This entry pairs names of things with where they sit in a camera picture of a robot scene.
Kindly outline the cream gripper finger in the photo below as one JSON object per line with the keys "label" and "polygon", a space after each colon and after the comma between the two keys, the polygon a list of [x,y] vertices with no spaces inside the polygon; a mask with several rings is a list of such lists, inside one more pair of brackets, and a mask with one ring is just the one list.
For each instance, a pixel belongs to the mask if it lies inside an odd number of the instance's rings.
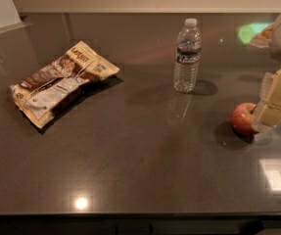
{"label": "cream gripper finger", "polygon": [[253,128],[258,133],[267,132],[281,122],[281,69],[273,74],[266,99],[259,98],[254,117]]}
{"label": "cream gripper finger", "polygon": [[262,83],[260,87],[259,97],[261,100],[266,99],[267,94],[271,88],[272,81],[273,81],[273,73],[267,72],[262,79]]}

